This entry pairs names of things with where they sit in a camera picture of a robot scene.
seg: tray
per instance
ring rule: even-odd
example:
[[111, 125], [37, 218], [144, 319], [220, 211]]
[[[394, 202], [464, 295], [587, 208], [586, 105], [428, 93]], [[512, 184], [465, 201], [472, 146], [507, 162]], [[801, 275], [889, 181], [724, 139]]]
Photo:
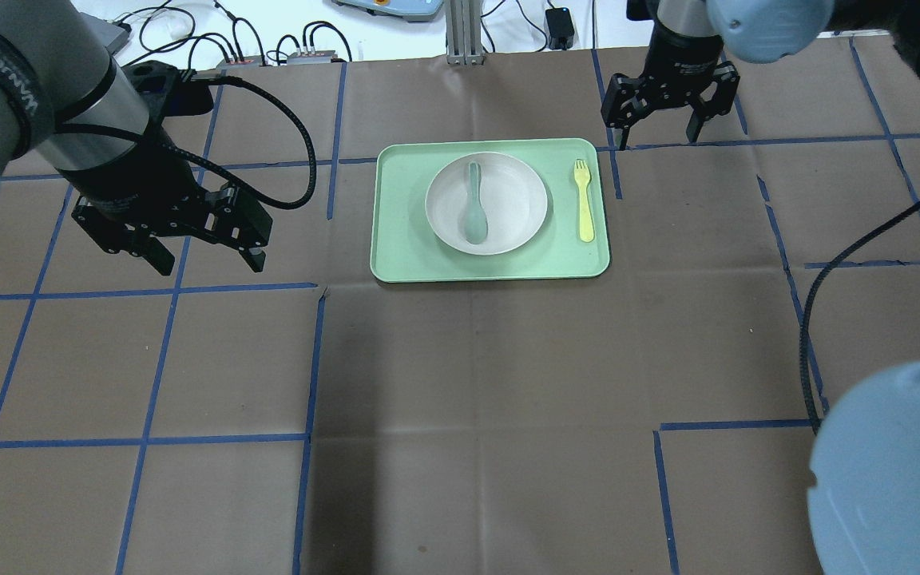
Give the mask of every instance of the tray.
[[[527, 244], [496, 256], [474, 256], [435, 236], [424, 214], [428, 185], [442, 167], [476, 152], [500, 152], [526, 162], [545, 182], [549, 211]], [[588, 161], [595, 240], [577, 238], [573, 161]], [[371, 272], [388, 283], [417, 281], [543, 280], [594, 277], [609, 267], [598, 153], [580, 138], [391, 145], [379, 154], [371, 229]]]

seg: black power adapter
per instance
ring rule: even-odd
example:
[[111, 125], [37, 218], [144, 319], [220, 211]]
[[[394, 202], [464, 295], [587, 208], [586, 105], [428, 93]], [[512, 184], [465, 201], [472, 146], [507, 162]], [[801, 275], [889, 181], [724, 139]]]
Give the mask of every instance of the black power adapter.
[[573, 19], [569, 8], [549, 8], [545, 11], [545, 29], [549, 31], [550, 50], [573, 47]]

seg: white plate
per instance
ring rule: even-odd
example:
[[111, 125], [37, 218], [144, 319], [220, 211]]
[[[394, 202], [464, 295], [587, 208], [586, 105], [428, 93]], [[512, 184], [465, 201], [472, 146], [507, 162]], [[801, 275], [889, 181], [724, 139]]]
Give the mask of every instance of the white plate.
[[[482, 207], [489, 235], [481, 244], [464, 237], [471, 161], [482, 167]], [[516, 250], [532, 239], [549, 210], [545, 183], [532, 167], [506, 153], [480, 152], [458, 157], [435, 174], [424, 199], [432, 232], [446, 245], [476, 256]]]

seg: fork handle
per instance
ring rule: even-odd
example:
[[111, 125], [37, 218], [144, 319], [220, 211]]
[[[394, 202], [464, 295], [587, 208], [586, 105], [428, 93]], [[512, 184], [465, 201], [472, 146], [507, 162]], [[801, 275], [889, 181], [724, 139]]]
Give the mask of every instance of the fork handle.
[[595, 224], [591, 219], [591, 206], [588, 204], [588, 185], [578, 184], [577, 193], [577, 235], [581, 241], [595, 240]]

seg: fork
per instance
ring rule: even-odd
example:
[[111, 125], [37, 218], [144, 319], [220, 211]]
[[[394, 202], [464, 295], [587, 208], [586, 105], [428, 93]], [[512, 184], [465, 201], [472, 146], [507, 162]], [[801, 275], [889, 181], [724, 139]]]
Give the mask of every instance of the fork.
[[577, 235], [581, 241], [595, 240], [595, 224], [591, 219], [591, 206], [588, 204], [588, 184], [591, 182], [591, 170], [584, 160], [573, 162], [573, 181], [577, 182]]

